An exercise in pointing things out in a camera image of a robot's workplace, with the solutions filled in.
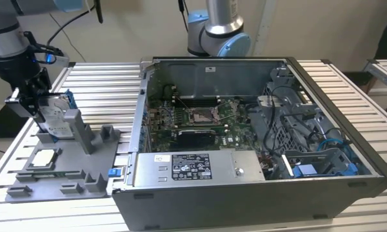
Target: metal case panel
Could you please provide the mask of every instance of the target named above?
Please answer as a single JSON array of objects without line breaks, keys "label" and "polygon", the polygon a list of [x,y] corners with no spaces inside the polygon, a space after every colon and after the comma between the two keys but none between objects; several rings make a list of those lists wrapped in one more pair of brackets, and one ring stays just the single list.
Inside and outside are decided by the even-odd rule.
[{"label": "metal case panel", "polygon": [[334,218],[383,178],[266,182],[115,192],[132,231],[254,225]]}]

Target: aluminum extrusion table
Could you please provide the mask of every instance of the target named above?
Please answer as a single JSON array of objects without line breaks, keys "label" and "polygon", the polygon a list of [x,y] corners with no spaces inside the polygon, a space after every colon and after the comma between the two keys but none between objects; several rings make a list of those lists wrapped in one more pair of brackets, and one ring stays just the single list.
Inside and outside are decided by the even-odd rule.
[{"label": "aluminum extrusion table", "polygon": [[[329,62],[302,60],[301,65],[387,162],[387,113]],[[139,92],[138,63],[78,63],[66,68],[55,91],[71,89],[86,123],[112,124],[122,131],[115,167],[127,165],[128,144]],[[8,204],[7,187],[38,144],[38,127],[30,119],[0,160],[0,231],[127,231],[112,198]],[[110,179],[110,186],[120,182]],[[358,200],[333,220],[301,221],[195,231],[387,231],[387,190]]]}]

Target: blue latch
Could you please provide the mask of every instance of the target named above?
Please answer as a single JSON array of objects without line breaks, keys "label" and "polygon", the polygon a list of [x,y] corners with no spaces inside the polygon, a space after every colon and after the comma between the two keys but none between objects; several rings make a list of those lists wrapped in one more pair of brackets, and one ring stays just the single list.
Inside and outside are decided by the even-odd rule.
[{"label": "blue latch", "polygon": [[122,169],[120,168],[111,168],[108,171],[108,177],[122,177]]}]

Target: white wall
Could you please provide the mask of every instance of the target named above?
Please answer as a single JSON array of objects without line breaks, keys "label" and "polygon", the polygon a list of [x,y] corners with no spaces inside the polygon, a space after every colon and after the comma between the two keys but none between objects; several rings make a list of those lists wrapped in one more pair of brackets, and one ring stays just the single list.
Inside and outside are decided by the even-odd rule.
[{"label": "white wall", "polygon": [[278,0],[265,56],[330,59],[363,69],[387,25],[387,0]]}]

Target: blue led light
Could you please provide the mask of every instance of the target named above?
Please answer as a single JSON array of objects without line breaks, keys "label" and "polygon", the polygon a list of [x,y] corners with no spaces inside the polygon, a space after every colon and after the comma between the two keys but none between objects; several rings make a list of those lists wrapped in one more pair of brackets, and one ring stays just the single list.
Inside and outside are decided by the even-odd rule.
[{"label": "blue led light", "polygon": [[50,54],[47,54],[47,56],[46,56],[46,61],[47,61],[48,63],[52,62],[52,56],[51,56]]}]

